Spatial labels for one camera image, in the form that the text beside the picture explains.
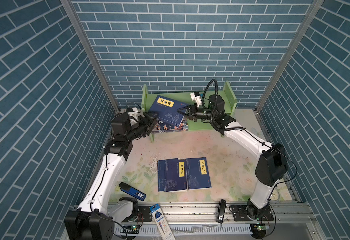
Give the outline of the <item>colourful illustrated book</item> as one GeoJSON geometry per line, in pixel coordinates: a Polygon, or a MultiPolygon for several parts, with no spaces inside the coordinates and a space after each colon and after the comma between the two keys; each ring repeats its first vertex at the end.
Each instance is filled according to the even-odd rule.
{"type": "Polygon", "coordinates": [[[181,124],[177,127],[173,124],[168,124],[163,121],[158,121],[152,130],[153,134],[156,133],[172,133],[172,132],[186,132],[189,130],[187,120],[183,118],[181,124]]]}

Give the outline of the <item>dark blue book yellow label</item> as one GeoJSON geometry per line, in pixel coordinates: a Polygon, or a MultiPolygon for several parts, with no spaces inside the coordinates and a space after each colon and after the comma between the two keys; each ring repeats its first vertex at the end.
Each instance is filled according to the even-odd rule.
{"type": "Polygon", "coordinates": [[[165,192],[184,192],[188,190],[186,160],[166,160],[165,192]]]}

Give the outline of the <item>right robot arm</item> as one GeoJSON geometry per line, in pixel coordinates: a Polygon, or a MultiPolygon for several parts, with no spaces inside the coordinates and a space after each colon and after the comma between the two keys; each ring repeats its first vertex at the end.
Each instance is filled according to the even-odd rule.
{"type": "Polygon", "coordinates": [[[225,113],[225,102],[219,95],[211,95],[209,106],[203,101],[195,100],[195,104],[177,109],[177,112],[188,120],[209,123],[221,135],[234,140],[247,149],[257,160],[255,190],[247,203],[247,214],[252,220],[262,218],[270,209],[269,200],[278,184],[288,170],[287,157],[283,145],[273,145],[252,133],[239,124],[237,120],[225,113]]]}

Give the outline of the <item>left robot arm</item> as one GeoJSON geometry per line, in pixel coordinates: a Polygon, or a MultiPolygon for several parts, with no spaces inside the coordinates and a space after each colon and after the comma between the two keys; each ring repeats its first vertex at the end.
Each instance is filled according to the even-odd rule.
{"type": "Polygon", "coordinates": [[[104,147],[100,170],[78,208],[68,211],[64,219],[69,239],[110,240],[116,236],[116,226],[121,226],[127,218],[137,216],[137,198],[120,199],[111,212],[108,211],[108,203],[133,141],[149,136],[157,120],[158,114],[150,112],[137,117],[124,112],[112,119],[111,139],[104,147]]]}

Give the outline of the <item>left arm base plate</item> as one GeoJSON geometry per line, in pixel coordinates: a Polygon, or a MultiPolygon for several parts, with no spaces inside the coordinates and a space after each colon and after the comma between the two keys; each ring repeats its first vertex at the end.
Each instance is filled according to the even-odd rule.
{"type": "Polygon", "coordinates": [[[123,223],[145,223],[152,222],[152,215],[149,206],[139,206],[138,210],[134,210],[131,216],[122,221],[123,223]]]}

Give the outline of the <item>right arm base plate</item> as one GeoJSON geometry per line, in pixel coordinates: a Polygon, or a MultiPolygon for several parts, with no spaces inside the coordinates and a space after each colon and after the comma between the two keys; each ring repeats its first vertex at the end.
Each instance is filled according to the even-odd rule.
{"type": "Polygon", "coordinates": [[[235,222],[260,221],[275,219],[271,206],[267,204],[264,208],[258,209],[253,204],[250,205],[230,205],[229,211],[232,213],[235,222]]]}

